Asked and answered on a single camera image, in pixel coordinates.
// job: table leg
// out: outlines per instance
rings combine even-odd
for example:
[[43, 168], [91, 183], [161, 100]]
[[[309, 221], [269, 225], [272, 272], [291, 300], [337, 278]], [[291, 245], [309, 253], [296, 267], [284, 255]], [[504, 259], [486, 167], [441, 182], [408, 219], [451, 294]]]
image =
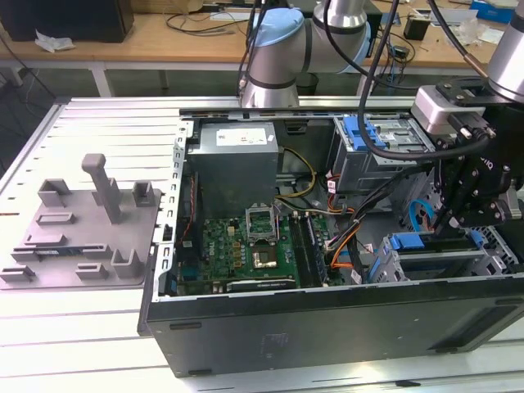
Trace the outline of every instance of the table leg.
[[93, 78], [97, 84], [98, 93], [100, 97], [114, 97], [113, 87], [111, 81], [107, 78], [106, 70], [102, 67], [92, 68]]
[[162, 90], [167, 90], [169, 88], [169, 80], [167, 79], [167, 71], [159, 70], [158, 76], [160, 78], [160, 88]]
[[2, 75], [11, 81], [15, 87], [19, 88], [23, 84], [17, 68], [0, 68], [0, 72], [2, 72]]

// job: yellow wire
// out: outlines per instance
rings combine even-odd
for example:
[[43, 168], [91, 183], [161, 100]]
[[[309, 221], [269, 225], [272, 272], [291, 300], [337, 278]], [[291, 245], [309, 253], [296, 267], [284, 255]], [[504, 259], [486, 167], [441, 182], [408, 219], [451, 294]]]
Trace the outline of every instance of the yellow wire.
[[296, 197], [300, 197], [300, 196], [306, 194], [307, 192], [309, 192], [311, 189], [313, 189], [314, 184], [317, 181], [317, 174], [314, 172], [313, 166], [311, 166], [311, 164], [303, 156], [298, 154], [295, 150], [293, 150], [293, 149], [291, 149], [289, 147], [284, 147], [284, 151], [290, 151], [291, 153], [295, 154], [297, 157], [300, 158], [300, 160], [302, 160], [302, 162], [304, 162], [304, 164], [306, 164], [308, 166], [309, 171], [311, 172], [311, 183], [309, 183], [309, 186], [304, 191], [293, 192], [292, 194], [287, 194], [287, 195], [277, 195], [276, 198], [278, 199], [278, 198], [296, 198]]

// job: label sticker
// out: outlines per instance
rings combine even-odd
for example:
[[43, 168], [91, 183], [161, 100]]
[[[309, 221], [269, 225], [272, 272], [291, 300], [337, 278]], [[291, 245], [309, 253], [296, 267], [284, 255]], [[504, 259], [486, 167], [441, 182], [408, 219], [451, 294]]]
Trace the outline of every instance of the label sticker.
[[41, 250], [41, 251], [35, 251], [34, 252], [37, 255], [58, 255], [58, 251], [56, 250]]
[[373, 253], [373, 244], [372, 243], [364, 244], [364, 248], [366, 249], [368, 254], [372, 254]]
[[337, 193], [337, 183], [335, 181], [333, 181], [333, 180], [328, 180], [327, 181], [327, 191], [330, 194]]
[[351, 278], [353, 278], [353, 281], [355, 281], [357, 284], [362, 283], [362, 277], [360, 277], [360, 274], [358, 274], [356, 270], [351, 272]]
[[267, 145], [265, 129], [219, 129], [216, 146]]

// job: wooden desk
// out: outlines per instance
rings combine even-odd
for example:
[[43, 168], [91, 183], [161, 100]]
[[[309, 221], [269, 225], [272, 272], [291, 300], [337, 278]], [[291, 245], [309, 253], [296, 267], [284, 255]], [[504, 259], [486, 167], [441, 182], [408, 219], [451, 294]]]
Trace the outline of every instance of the wooden desk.
[[[388, 11], [391, 4], [375, 1], [381, 11]], [[440, 0], [443, 7], [465, 7]], [[410, 6], [401, 5], [399, 13], [407, 16], [410, 7], [427, 7], [425, 0], [415, 0]], [[402, 35], [403, 26], [395, 26], [392, 31]], [[188, 20], [185, 29], [203, 29], [221, 25], [223, 21]], [[240, 23], [242, 31], [246, 23]], [[32, 42], [7, 41], [11, 49], [26, 63], [34, 68], [89, 69], [98, 87], [101, 97], [112, 96], [112, 88], [106, 77], [106, 70], [237, 70], [245, 48], [245, 37], [235, 26], [229, 26], [232, 32], [219, 37], [194, 37], [169, 29], [164, 17], [158, 14], [135, 15], [133, 30], [123, 43], [75, 42], [76, 48], [57, 53], [45, 52]], [[401, 43], [395, 37], [393, 43]], [[422, 75], [473, 75], [473, 71], [463, 62], [459, 53], [446, 42], [443, 31], [438, 27], [429, 27], [423, 41], [413, 41], [416, 57], [405, 69], [406, 74]], [[480, 47], [469, 50], [487, 64], [495, 50], [495, 45], [483, 43]], [[370, 59], [364, 61], [369, 66]], [[0, 67], [20, 66], [6, 48], [0, 45]], [[167, 83], [165, 74], [160, 74], [160, 81]]]

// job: gray power supply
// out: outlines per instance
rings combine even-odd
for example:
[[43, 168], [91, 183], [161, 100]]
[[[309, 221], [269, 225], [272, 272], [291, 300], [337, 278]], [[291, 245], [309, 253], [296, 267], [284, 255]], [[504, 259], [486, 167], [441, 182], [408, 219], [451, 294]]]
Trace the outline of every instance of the gray power supply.
[[205, 184], [206, 217], [235, 217], [253, 204], [273, 203], [278, 144], [272, 123], [203, 124], [200, 146], [187, 161]]

